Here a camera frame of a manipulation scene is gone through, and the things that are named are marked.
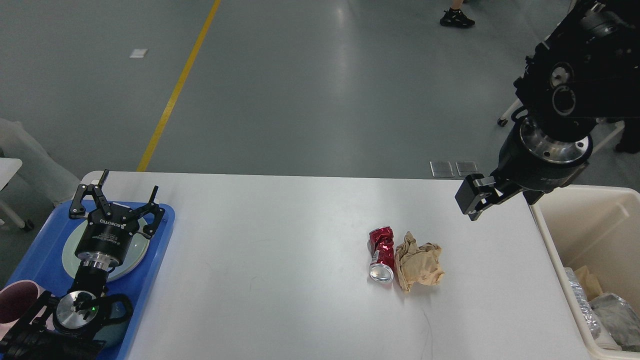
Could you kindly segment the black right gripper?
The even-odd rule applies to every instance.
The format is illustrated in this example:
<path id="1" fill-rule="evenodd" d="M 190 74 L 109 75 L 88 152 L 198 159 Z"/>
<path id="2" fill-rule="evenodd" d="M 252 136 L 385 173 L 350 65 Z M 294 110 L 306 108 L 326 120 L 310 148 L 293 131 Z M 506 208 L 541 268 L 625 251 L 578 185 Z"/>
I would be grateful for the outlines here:
<path id="1" fill-rule="evenodd" d="M 468 174 L 455 193 L 455 202 L 471 221 L 521 192 L 528 205 L 535 205 L 544 194 L 567 186 L 585 170 L 593 150 L 590 135 L 560 141 L 535 121 L 517 121 L 499 151 L 493 175 Z"/>

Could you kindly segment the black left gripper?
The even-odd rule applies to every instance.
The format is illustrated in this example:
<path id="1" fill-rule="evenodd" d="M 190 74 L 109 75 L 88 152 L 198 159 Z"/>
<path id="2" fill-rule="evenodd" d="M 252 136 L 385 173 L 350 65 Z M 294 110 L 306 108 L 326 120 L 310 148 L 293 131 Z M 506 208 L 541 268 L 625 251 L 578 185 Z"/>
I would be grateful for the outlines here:
<path id="1" fill-rule="evenodd" d="M 158 186 L 154 186 L 145 205 L 132 209 L 119 203 L 109 203 L 103 193 L 110 171 L 104 170 L 97 184 L 80 183 L 71 199 L 69 219 L 80 219 L 86 215 L 82 200 L 93 199 L 95 210 L 87 217 L 87 226 L 74 250 L 74 255 L 82 261 L 98 260 L 108 262 L 109 268 L 123 264 L 134 233 L 140 229 L 139 219 L 153 214 L 153 221 L 142 227 L 141 234 L 151 239 L 158 230 L 165 215 L 165 208 L 155 202 Z"/>

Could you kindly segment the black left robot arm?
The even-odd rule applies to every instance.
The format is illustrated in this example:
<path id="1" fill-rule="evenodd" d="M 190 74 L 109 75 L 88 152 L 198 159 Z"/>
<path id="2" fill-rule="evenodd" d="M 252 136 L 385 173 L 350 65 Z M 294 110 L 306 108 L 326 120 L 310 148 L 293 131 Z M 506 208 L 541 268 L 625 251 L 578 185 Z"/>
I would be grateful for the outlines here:
<path id="1" fill-rule="evenodd" d="M 123 360 L 166 253 L 174 210 L 115 202 L 80 184 L 46 220 L 1 290 L 3 360 Z"/>

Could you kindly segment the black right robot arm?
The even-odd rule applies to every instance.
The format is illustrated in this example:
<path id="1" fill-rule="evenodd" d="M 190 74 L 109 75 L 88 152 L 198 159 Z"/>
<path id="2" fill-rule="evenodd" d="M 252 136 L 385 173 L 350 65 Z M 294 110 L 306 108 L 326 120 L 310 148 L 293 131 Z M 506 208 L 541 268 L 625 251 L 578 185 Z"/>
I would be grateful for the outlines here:
<path id="1" fill-rule="evenodd" d="M 468 174 L 455 200 L 473 221 L 523 194 L 530 205 L 570 185 L 601 118 L 639 118 L 639 2 L 577 0 L 514 81 L 519 107 L 489 176 Z"/>

